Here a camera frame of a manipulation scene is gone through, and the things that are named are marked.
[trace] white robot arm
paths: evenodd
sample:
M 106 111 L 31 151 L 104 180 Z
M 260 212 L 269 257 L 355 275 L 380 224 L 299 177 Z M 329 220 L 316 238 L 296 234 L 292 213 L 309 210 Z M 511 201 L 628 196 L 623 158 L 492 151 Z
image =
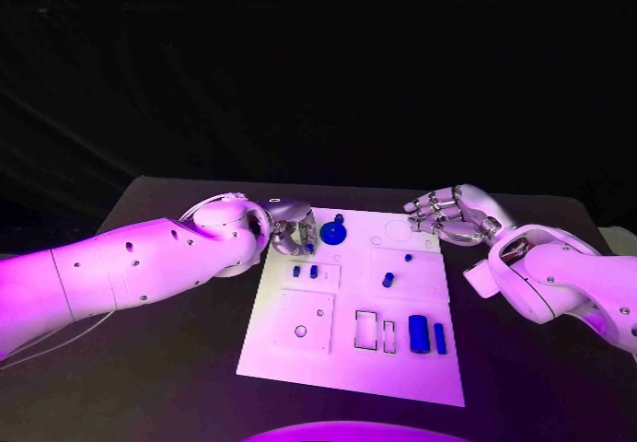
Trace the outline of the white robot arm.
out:
M 311 205 L 282 199 L 256 204 L 241 193 L 227 193 L 179 221 L 162 218 L 0 261 L 0 360 L 71 322 L 246 272 L 270 240 L 282 253 L 312 253 Z
M 429 193 L 406 211 L 414 231 L 462 246 L 492 247 L 489 258 L 465 271 L 482 297 L 501 292 L 541 324 L 564 313 L 576 316 L 610 344 L 637 353 L 637 257 L 602 256 L 558 228 L 519 227 L 470 184 Z

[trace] dark table surface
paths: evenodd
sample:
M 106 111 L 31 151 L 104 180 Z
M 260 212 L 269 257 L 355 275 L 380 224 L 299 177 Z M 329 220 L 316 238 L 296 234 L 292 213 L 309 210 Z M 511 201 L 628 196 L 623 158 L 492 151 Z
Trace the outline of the dark table surface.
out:
M 318 207 L 401 212 L 426 191 L 139 178 L 102 232 L 178 218 L 213 195 L 290 196 Z M 561 227 L 605 253 L 583 204 L 495 195 L 522 224 Z M 443 245 L 466 408 L 236 374 L 262 265 L 117 312 L 78 341 L 0 374 L 0 440 L 227 441 L 331 420 L 410 425 L 475 440 L 637 440 L 637 364 L 568 316 L 528 321 L 482 299 L 462 271 L 486 248 Z M 94 319 L 74 324 L 74 336 Z

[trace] black cloth backdrop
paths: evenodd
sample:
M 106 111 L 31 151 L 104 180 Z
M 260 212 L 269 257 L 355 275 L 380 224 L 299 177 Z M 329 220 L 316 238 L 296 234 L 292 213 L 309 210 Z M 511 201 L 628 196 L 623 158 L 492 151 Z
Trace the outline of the black cloth backdrop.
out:
M 472 182 L 635 213 L 632 6 L 93 5 L 0 14 L 8 200 L 100 219 L 153 175 Z

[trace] round hole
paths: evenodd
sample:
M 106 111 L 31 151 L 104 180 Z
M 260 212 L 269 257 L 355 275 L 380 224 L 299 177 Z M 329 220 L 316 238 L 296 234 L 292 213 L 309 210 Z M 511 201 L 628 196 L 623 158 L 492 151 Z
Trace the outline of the round hole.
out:
M 306 326 L 300 325 L 296 329 L 295 329 L 295 334 L 303 338 L 306 336 L 306 333 L 309 332 L 309 329 L 306 328 Z

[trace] white board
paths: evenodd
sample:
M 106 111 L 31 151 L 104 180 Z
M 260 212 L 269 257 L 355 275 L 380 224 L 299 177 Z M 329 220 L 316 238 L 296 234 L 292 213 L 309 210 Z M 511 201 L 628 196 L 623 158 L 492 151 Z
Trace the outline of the white board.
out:
M 315 256 L 269 250 L 237 373 L 463 407 L 439 238 L 413 233 L 406 215 L 313 212 L 318 232 L 342 214 L 348 236 L 338 246 L 319 241 Z M 385 273 L 394 274 L 391 287 L 383 285 Z M 377 323 L 361 313 L 358 324 L 358 311 L 375 313 Z M 426 355 L 411 352 L 411 315 L 429 318 Z M 445 325 L 446 355 L 437 353 L 434 323 Z M 358 333 L 374 342 L 375 327 L 377 350 L 357 348 Z

